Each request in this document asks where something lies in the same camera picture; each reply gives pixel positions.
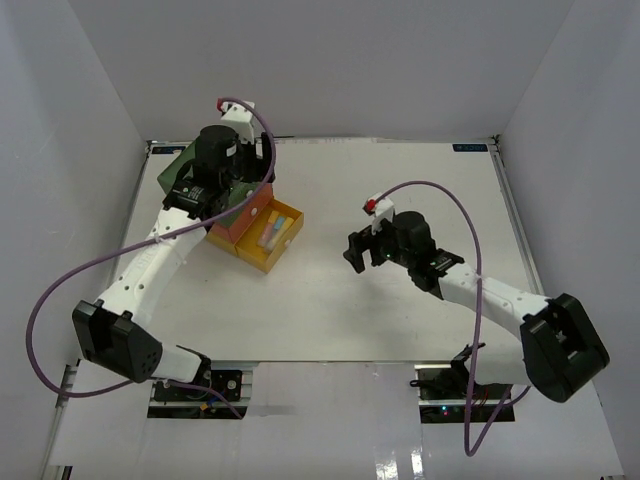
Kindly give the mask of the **pale yellow highlighter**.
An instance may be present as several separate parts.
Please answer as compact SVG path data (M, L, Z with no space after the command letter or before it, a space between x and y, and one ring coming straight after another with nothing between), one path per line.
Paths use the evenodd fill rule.
M269 240L269 242L265 246L265 250L267 252L272 252L277 246L278 242L281 240L284 235L284 231L282 229L278 230Z

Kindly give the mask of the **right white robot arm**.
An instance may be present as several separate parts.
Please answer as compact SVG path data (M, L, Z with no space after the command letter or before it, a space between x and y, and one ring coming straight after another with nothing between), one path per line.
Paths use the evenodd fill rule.
M532 386L564 403L610 363L610 355L582 303L563 293L545 297L477 274L471 265L437 247L424 216L415 211L374 219L348 237L344 258L357 273L371 264L403 267L413 284L436 298L478 313L519 341L520 359L509 366L473 361L465 352L451 374L453 390L472 399L488 383Z

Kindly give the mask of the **green drawer storage box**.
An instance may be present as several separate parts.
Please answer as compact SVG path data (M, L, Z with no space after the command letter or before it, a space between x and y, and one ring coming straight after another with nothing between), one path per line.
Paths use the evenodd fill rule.
M255 191L269 168L271 148L240 144L226 160L196 140L181 149L178 157L157 177L165 194L163 207L179 208L192 219L207 220L235 205Z

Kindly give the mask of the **orange red drawer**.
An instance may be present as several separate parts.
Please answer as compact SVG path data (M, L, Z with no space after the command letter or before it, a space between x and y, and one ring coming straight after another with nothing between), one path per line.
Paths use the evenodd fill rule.
M234 207L251 198L242 209L225 216L211 227L208 239L219 238L227 243L235 244L251 226L258 215L273 198L273 187L267 183L257 194L254 193L258 183L240 183L229 195L229 206Z

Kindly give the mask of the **blue highlighter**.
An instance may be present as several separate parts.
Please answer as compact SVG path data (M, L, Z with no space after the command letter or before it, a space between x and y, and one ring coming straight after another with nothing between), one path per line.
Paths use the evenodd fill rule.
M276 223L274 224L274 228L272 231L272 238L275 238L279 235L281 235L282 233L285 232L285 230L287 228L289 228L291 226L291 224L293 223L293 219L290 217L285 217L285 216L280 216Z

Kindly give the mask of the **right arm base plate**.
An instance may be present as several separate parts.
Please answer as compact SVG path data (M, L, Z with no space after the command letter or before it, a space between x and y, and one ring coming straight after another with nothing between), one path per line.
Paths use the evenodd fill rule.
M419 366L410 386L417 391L422 424L464 423L467 382L450 367ZM471 422L487 422L506 388L503 384L476 385L471 400Z

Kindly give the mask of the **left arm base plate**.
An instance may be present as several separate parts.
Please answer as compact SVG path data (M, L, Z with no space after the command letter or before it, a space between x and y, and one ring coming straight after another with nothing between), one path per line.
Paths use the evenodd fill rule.
M212 370L206 374L200 384L213 389L230 402L241 399L243 372L241 370ZM204 402L216 397L201 390L184 389L181 387L165 387L162 382L156 382L151 399L156 402Z

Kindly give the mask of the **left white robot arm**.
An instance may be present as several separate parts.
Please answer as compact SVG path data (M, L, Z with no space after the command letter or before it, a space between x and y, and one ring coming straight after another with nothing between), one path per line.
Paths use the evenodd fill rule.
M81 301L72 321L84 358L134 383L176 382L188 398L211 387L208 357L168 345L148 330L172 277L212 225L243 208L230 196L241 184L260 192L275 179L275 142L264 132L244 143L229 126L203 128L194 156L169 187L145 245L93 302Z

